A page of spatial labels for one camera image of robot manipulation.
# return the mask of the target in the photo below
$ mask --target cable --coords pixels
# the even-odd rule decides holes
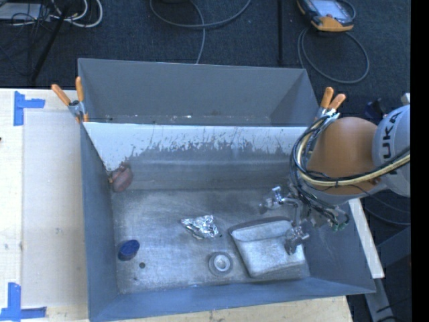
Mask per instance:
[[[97,18],[97,20],[94,23],[78,23],[76,22],[76,20],[80,20],[82,19],[87,13],[88,13],[88,1],[87,0],[82,0],[84,2],[84,10],[81,14],[77,15],[77,16],[70,16],[70,17],[66,17],[64,19],[64,21],[77,26],[79,28],[93,28],[97,25],[99,25],[101,23],[101,21],[103,20],[103,6],[101,5],[101,1],[100,0],[95,0],[97,3],[97,7],[99,8],[99,17]],[[55,12],[58,13],[59,15],[61,15],[61,10],[58,8],[58,6],[55,4],[55,0],[51,0]],[[55,19],[60,19],[60,16],[58,15],[50,15],[50,17],[55,18]]]
[[[174,25],[174,26],[178,26],[181,28],[190,28],[190,29],[200,29],[202,28],[202,42],[201,42],[201,47],[200,47],[200,52],[198,54],[198,58],[196,59],[195,64],[198,64],[200,62],[201,59],[201,55],[202,55],[202,51],[204,49],[204,43],[206,40],[206,28],[209,27],[219,27],[221,25],[224,25],[232,20],[234,20],[235,18],[237,18],[239,15],[241,15],[249,6],[251,0],[247,0],[246,4],[244,5],[244,7],[236,14],[234,14],[232,17],[227,18],[225,20],[222,21],[216,21],[214,23],[205,23],[204,22],[204,18],[202,16],[201,10],[198,8],[198,6],[195,4],[195,2],[193,2],[192,0],[190,0],[191,4],[194,6],[194,8],[196,9],[196,11],[198,12],[200,18],[201,18],[201,24],[180,24],[180,23],[174,23],[172,21],[169,21],[165,18],[163,18],[162,16],[160,16],[154,9],[154,5],[153,5],[153,0],[149,0],[149,6],[150,9],[152,10],[152,12],[154,13],[154,15],[158,18],[160,18],[162,21],[170,24],[170,25]]]
[[[385,164],[379,166],[376,170],[373,170],[371,172],[357,174],[355,176],[349,176],[349,177],[340,177],[340,178],[330,178],[325,174],[322,174],[323,177],[311,177],[311,172],[308,172],[305,168],[302,166],[302,155],[304,152],[304,149],[306,149],[307,143],[309,142],[310,138],[312,137],[312,134],[314,132],[319,132],[321,125],[325,124],[325,121],[328,120],[326,118],[320,118],[318,121],[315,122],[310,126],[307,131],[298,138],[297,142],[294,145],[294,149],[292,151],[294,157],[294,162],[296,166],[298,167],[298,171],[300,172],[301,177],[310,184],[316,185],[316,186],[349,186],[352,184],[357,184],[360,182],[370,181],[375,178],[378,178],[384,174],[387,174],[391,172],[392,170],[398,169],[401,166],[404,166],[410,161],[410,154],[407,154],[403,156],[406,152],[410,151],[409,148],[405,149],[400,156],[396,156],[392,161],[386,162]]]
[[[352,15],[352,17],[351,17],[351,19],[352,20],[354,20],[354,18],[356,17],[356,9],[354,8],[354,6],[351,4],[351,3],[349,3],[348,1],[346,1],[346,0],[337,0],[337,1],[343,1],[343,2],[345,2],[347,5],[349,5],[350,6],[350,8],[352,9],[352,11],[353,11],[353,15]],[[368,54],[367,54],[367,52],[366,52],[366,50],[365,50],[365,48],[363,47],[363,45],[354,37],[354,36],[352,36],[352,34],[350,34],[349,32],[343,32],[343,33],[345,33],[346,34],[346,36],[348,36],[348,37],[350,37],[358,46],[359,46],[359,48],[362,50],[362,52],[363,52],[363,54],[364,54],[364,56],[365,56],[365,66],[366,66],[366,68],[365,68],[365,72],[363,73],[363,75],[360,77],[360,78],[357,78],[356,80],[340,80],[340,79],[337,79],[337,78],[334,78],[334,77],[331,77],[331,76],[329,76],[329,75],[327,75],[327,74],[325,74],[324,72],[322,72],[319,68],[317,68],[316,67],[316,65],[311,61],[311,59],[308,57],[308,55],[307,55],[307,53],[306,53],[306,51],[305,51],[305,47],[304,47],[304,38],[305,38],[305,35],[307,34],[307,32],[308,32],[308,30],[310,29],[310,27],[308,27],[308,28],[305,28],[305,29],[303,29],[302,31],[301,31],[301,33],[300,33],[300,35],[298,36],[298,42],[297,42],[297,46],[298,46],[298,59],[299,59],[299,61],[300,61],[300,64],[301,64],[301,67],[303,68],[304,67],[304,63],[303,63],[303,61],[302,61],[302,56],[301,56],[301,50],[302,50],[302,52],[304,53],[304,56],[305,56],[305,58],[306,58],[306,60],[308,61],[308,63],[310,64],[310,66],[316,71],[316,72],[318,72],[320,75],[322,75],[322,76],[324,76],[325,78],[328,78],[329,80],[332,80],[332,81],[334,81],[334,82],[336,82],[336,83],[343,83],[343,84],[347,84],[347,85],[350,85],[350,84],[355,84],[355,83],[359,83],[359,82],[361,82],[367,75],[368,75],[368,73],[369,73],[369,57],[368,57]]]
[[[384,322],[390,319],[394,319],[395,321],[398,321],[398,322],[405,322],[403,319],[398,319],[397,317],[394,317],[394,316],[383,317],[382,319],[377,320],[377,322]]]
[[[202,16],[201,10],[198,8],[198,6],[197,6],[193,1],[191,1],[191,4],[193,4],[193,6],[195,7],[196,11],[197,11],[197,12],[198,12],[198,14],[200,15],[201,23],[203,23],[203,24],[204,24],[204,18],[203,18],[203,16]],[[200,52],[199,52],[199,54],[198,54],[198,57],[197,57],[197,59],[196,59],[195,64],[198,64],[198,63],[200,62],[201,55],[202,55],[202,50],[204,49],[204,43],[205,43],[205,42],[206,42],[206,28],[203,28],[203,29],[202,29],[202,41],[201,41],[201,48],[200,48]]]
[[[226,23],[229,23],[230,21],[233,21],[235,18],[237,18],[239,15],[241,15],[246,9],[247,7],[250,5],[250,2],[252,0],[247,0],[246,4],[244,5],[244,7],[242,9],[240,9],[240,11],[238,11],[236,14],[234,14],[232,17],[227,18],[225,20],[222,21],[216,21],[213,23],[202,23],[202,24],[181,24],[181,23],[174,23],[173,21],[167,20],[165,18],[163,18],[162,16],[160,16],[154,9],[153,7],[153,0],[149,0],[149,6],[150,9],[152,10],[152,12],[158,17],[160,18],[162,21],[170,24],[170,25],[174,25],[174,26],[180,26],[181,28],[210,28],[210,27],[217,27],[217,26],[221,26],[224,25]]]

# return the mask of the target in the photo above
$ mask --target crumpled foil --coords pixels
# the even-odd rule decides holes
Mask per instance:
[[[212,215],[197,218],[185,218],[181,219],[180,222],[199,239],[213,238],[219,234],[219,229],[213,223]]]

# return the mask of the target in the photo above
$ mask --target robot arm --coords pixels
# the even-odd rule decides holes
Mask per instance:
[[[332,96],[327,88],[325,96]],[[323,109],[297,140],[290,160],[290,194],[309,211],[314,226],[328,221],[342,228],[339,205],[390,189],[410,196],[410,104],[386,115],[379,125],[356,117],[339,119]]]

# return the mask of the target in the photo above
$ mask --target black cable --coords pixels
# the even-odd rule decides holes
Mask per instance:
[[[388,321],[388,320],[390,320],[390,319],[394,319],[395,321],[398,321],[398,322],[406,322],[405,320],[403,320],[403,319],[399,319],[399,318],[397,318],[397,317],[395,317],[395,316],[387,316],[387,317],[383,317],[382,319],[377,320],[377,322],[384,322],[384,321]]]
[[[311,61],[311,59],[308,57],[306,51],[305,51],[305,47],[304,47],[304,38],[305,35],[307,34],[307,31],[310,29],[310,27],[307,27],[305,29],[303,29],[300,33],[300,35],[298,36],[298,59],[300,61],[301,67],[304,68],[304,63],[302,61],[302,56],[301,56],[301,50],[304,53],[305,58],[307,59],[307,62],[310,64],[310,66],[316,71],[318,72],[320,75],[324,76],[325,78],[328,78],[329,80],[332,80],[336,83],[343,83],[343,84],[355,84],[355,83],[359,83],[361,82],[365,77],[367,77],[368,73],[369,73],[369,57],[368,54],[365,50],[365,48],[363,47],[363,45],[354,37],[352,36],[349,32],[344,32],[346,34],[346,36],[350,37],[358,46],[359,48],[362,50],[364,56],[365,56],[365,64],[366,64],[366,69],[365,72],[362,74],[362,76],[360,78],[357,78],[356,80],[340,80],[338,78],[334,78],[331,77],[325,73],[323,73],[319,68],[316,67],[316,65]]]
[[[384,218],[378,214],[376,214],[374,211],[369,210],[368,208],[364,207],[364,210],[367,211],[371,216],[374,216],[375,218],[379,219],[380,221],[383,221],[387,224],[391,224],[391,225],[397,225],[397,226],[409,226],[411,225],[411,223],[406,223],[406,222],[397,222],[397,221],[392,221],[391,219],[387,219]]]
[[[394,305],[398,305],[398,304],[400,304],[400,303],[402,303],[402,302],[406,302],[406,301],[408,301],[410,298],[411,298],[411,296],[410,296],[410,297],[407,297],[407,298],[404,298],[404,299],[401,299],[400,301],[397,301],[397,302],[395,302],[395,303],[389,304],[388,306],[386,306],[386,307],[384,307],[384,308],[378,309],[378,310],[376,311],[376,313],[380,313],[380,312],[382,312],[382,311],[384,311],[384,310],[386,310],[386,309],[392,308]]]
[[[294,157],[293,157],[293,159],[294,159],[294,162],[295,162],[295,164],[296,164],[296,166],[299,168],[299,170],[301,171],[301,172],[303,172],[304,174],[306,174],[306,175],[308,175],[309,177],[311,177],[311,178],[313,178],[314,180],[319,180],[319,181],[324,181],[324,182],[326,182],[326,181],[337,181],[337,182],[340,182],[340,181],[344,181],[344,180],[353,180],[353,179],[356,179],[356,178],[360,178],[360,177],[362,177],[363,175],[368,175],[368,174],[373,174],[373,173],[375,173],[375,172],[377,172],[378,170],[382,170],[382,169],[384,169],[384,168],[386,168],[386,167],[388,167],[388,166],[390,166],[391,164],[393,164],[394,162],[396,162],[396,161],[398,161],[399,159],[401,159],[403,156],[405,156],[406,155],[406,153],[408,153],[409,151],[410,151],[410,147],[408,146],[407,148],[405,148],[404,150],[402,150],[398,155],[396,155],[396,156],[394,156],[391,160],[389,160],[389,161],[386,161],[386,162],[384,162],[382,165],[380,165],[380,166],[378,166],[378,167],[376,167],[376,168],[374,168],[373,170],[370,170],[370,171],[368,171],[368,172],[363,172],[363,173],[359,173],[359,174],[354,174],[354,175],[350,175],[350,176],[341,176],[341,177],[338,177],[338,178],[333,178],[333,177],[330,177],[330,176],[328,176],[328,175],[326,175],[326,174],[324,174],[324,173],[321,173],[321,172],[316,172],[316,171],[309,171],[309,170],[307,170],[306,168],[304,168],[303,166],[301,166],[299,163],[298,163],[298,159],[297,159],[297,149],[298,149],[298,145],[301,143],[301,141],[304,139],[304,137],[306,136],[306,135],[308,135],[308,134],[310,134],[310,133],[316,133],[316,132],[318,132],[319,130],[320,130],[320,128],[322,128],[323,126],[324,126],[324,122],[325,121],[323,121],[317,128],[314,128],[313,129],[313,126],[317,123],[317,121],[315,121],[299,138],[298,138],[298,140],[296,141],[296,143],[294,144],[294,147],[292,148],[292,153],[293,153],[293,155],[294,155]],[[402,166],[405,166],[407,163],[405,163],[405,164],[402,164],[401,166],[398,166],[397,168],[394,168],[393,170],[397,170],[398,168],[401,168]]]
[[[211,27],[218,27],[218,26],[222,26],[225,25],[226,23],[229,23],[230,21],[233,21],[235,18],[237,18],[239,15],[241,15],[246,9],[247,7],[250,5],[250,2],[252,0],[247,0],[246,4],[244,5],[244,7],[242,9],[240,9],[240,11],[238,11],[236,14],[234,14],[232,17],[229,17],[227,19],[224,19],[222,21],[215,21],[212,23],[201,23],[201,24],[181,24],[181,23],[174,23],[173,21],[167,20],[165,18],[163,18],[162,16],[160,16],[154,9],[153,7],[153,0],[149,0],[149,6],[152,10],[152,12],[158,17],[160,18],[162,21],[170,24],[170,25],[174,25],[174,26],[180,26],[181,28],[194,28],[194,29],[200,29],[200,28],[211,28]]]
[[[198,8],[198,6],[193,1],[191,1],[191,4],[193,4],[193,6],[195,7],[196,11],[200,15],[201,23],[204,24],[204,18],[202,16],[201,10]],[[206,42],[206,28],[203,28],[202,29],[202,41],[201,41],[200,52],[198,53],[198,57],[196,58],[195,64],[198,64],[200,62],[201,55],[202,55],[202,50],[204,49],[204,43],[205,42]]]

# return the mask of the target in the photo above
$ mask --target wire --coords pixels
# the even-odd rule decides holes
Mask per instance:
[[[395,321],[398,321],[398,322],[405,322],[403,319],[398,319],[397,317],[394,317],[394,316],[383,317],[382,319],[377,320],[377,322],[384,322],[390,319],[394,319]]]
[[[162,16],[160,16],[154,9],[154,5],[153,5],[153,0],[149,0],[149,6],[150,9],[152,10],[152,12],[155,14],[155,16],[157,16],[158,18],[160,18],[162,21],[170,24],[170,25],[174,25],[174,26],[178,26],[181,28],[190,28],[190,29],[201,29],[202,28],[202,41],[201,41],[201,47],[200,47],[200,52],[198,53],[198,58],[196,59],[195,64],[198,64],[200,62],[201,59],[201,55],[202,55],[202,51],[204,50],[204,43],[206,40],[206,28],[209,27],[219,27],[221,25],[224,25],[232,20],[234,20],[235,18],[237,18],[239,15],[241,15],[249,6],[251,0],[247,0],[246,4],[244,5],[244,7],[242,9],[240,9],[240,11],[236,14],[234,14],[232,17],[227,18],[225,20],[222,21],[216,21],[214,23],[205,23],[204,22],[204,18],[202,16],[201,10],[198,8],[198,6],[195,4],[195,2],[193,2],[192,0],[190,0],[191,4],[194,6],[194,8],[196,9],[196,11],[198,12],[200,18],[201,18],[201,24],[181,24],[181,23],[174,23],[172,21],[169,21],[165,18],[163,18]]]
[[[302,61],[301,50],[304,53],[304,56],[307,59],[307,61],[310,64],[310,66],[316,72],[318,72],[320,75],[324,76],[325,78],[328,78],[329,80],[335,81],[337,83],[343,83],[343,84],[355,84],[355,83],[359,83],[359,82],[361,82],[368,75],[368,73],[369,73],[369,57],[368,57],[368,54],[367,54],[366,50],[364,49],[363,45],[354,36],[352,36],[349,32],[345,32],[346,36],[350,37],[360,47],[360,49],[362,50],[363,54],[365,55],[365,66],[366,66],[365,72],[363,73],[363,75],[360,78],[357,78],[356,80],[340,80],[340,79],[334,78],[332,76],[329,76],[329,75],[323,73],[311,61],[311,59],[308,57],[308,55],[307,55],[307,53],[305,51],[304,38],[305,38],[305,35],[307,34],[307,31],[309,29],[310,29],[310,27],[303,29],[301,31],[300,35],[298,36],[298,59],[300,61],[300,64],[301,64],[302,68],[304,67],[304,63]]]
[[[303,155],[304,149],[306,149],[307,143],[309,142],[312,134],[314,132],[320,131],[321,125],[325,123],[328,119],[326,118],[320,118],[318,121],[313,123],[305,133],[302,134],[301,137],[298,138],[297,142],[294,144],[293,148],[293,159],[294,163],[298,167],[298,170],[300,172],[301,177],[310,184],[316,185],[316,186],[349,186],[352,184],[357,184],[360,182],[370,181],[375,178],[378,178],[384,174],[387,174],[395,169],[398,169],[401,166],[404,166],[410,161],[410,154],[407,154],[403,156],[406,152],[410,151],[409,148],[405,149],[400,156],[396,156],[391,162],[386,162],[385,164],[379,166],[376,170],[373,170],[371,172],[357,174],[355,176],[349,176],[349,177],[340,177],[340,178],[330,178],[327,175],[323,174],[325,176],[324,178],[321,178],[319,176],[317,177],[311,177],[311,172],[308,172],[305,168],[303,168],[301,164],[301,159]]]
[[[162,16],[160,16],[154,9],[153,7],[153,0],[149,0],[149,6],[152,10],[152,12],[158,17],[160,18],[162,21],[170,24],[170,25],[174,25],[174,26],[180,26],[181,28],[210,28],[210,27],[217,27],[217,26],[221,26],[224,25],[226,23],[229,23],[230,21],[233,21],[235,18],[237,18],[239,15],[241,15],[250,5],[250,2],[252,0],[247,0],[246,4],[244,5],[244,7],[242,9],[240,9],[240,11],[238,11],[236,14],[234,14],[232,17],[229,17],[225,20],[222,21],[215,21],[213,23],[204,23],[202,22],[201,24],[181,24],[181,23],[174,23],[173,21],[167,20],[165,18],[163,18]]]
[[[411,223],[406,223],[406,222],[397,222],[397,221],[393,221],[391,219],[387,219],[384,218],[378,214],[376,214],[374,211],[368,209],[368,208],[364,208],[364,210],[366,212],[368,212],[370,215],[374,216],[375,218],[379,219],[380,221],[386,222],[388,224],[392,224],[392,225],[411,225]]]
[[[200,15],[201,23],[203,23],[203,24],[204,24],[204,18],[203,18],[203,16],[202,16],[201,10],[198,8],[198,6],[197,6],[193,1],[191,1],[191,4],[193,4],[193,6],[195,7],[196,11],[197,11],[197,12],[198,12],[198,14]],[[201,55],[202,55],[202,50],[204,49],[204,43],[205,43],[205,42],[206,42],[206,28],[203,28],[203,29],[202,29],[202,41],[201,41],[200,52],[199,52],[199,54],[198,54],[198,57],[197,57],[197,59],[196,59],[195,64],[198,64],[198,63],[200,62]]]
[[[356,186],[356,185],[351,185],[351,186],[356,187],[357,189],[359,189],[363,193],[365,193],[367,195],[367,197],[374,198],[376,201],[378,201],[379,203],[385,205],[386,207],[388,207],[388,208],[390,208],[392,210],[399,211],[399,212],[402,212],[402,213],[410,213],[409,211],[404,211],[404,210],[398,209],[397,207],[394,207],[393,205],[387,204],[385,201],[382,201],[381,199],[378,199],[374,194],[371,194],[371,193],[367,192],[366,190],[362,189],[359,186]]]
[[[99,17],[97,18],[97,20],[94,23],[78,23],[78,22],[76,22],[76,20],[82,19],[88,13],[88,10],[89,10],[89,8],[88,8],[88,1],[87,0],[82,0],[82,1],[84,3],[84,10],[83,10],[83,12],[80,15],[77,15],[77,16],[73,16],[72,15],[70,17],[66,17],[66,18],[64,18],[64,21],[66,21],[66,22],[68,22],[68,23],[70,23],[70,24],[72,24],[74,26],[77,26],[79,28],[93,28],[93,27],[99,25],[101,23],[101,21],[103,20],[103,6],[101,5],[101,1],[100,0],[95,0],[96,3],[97,3],[97,7],[99,9]],[[51,0],[51,2],[53,4],[53,6],[54,6],[55,12],[58,13],[61,16],[62,12],[58,8],[58,6],[55,4],[55,0]],[[55,19],[60,19],[61,18],[60,16],[54,15],[54,14],[50,15],[50,17],[55,18]]]

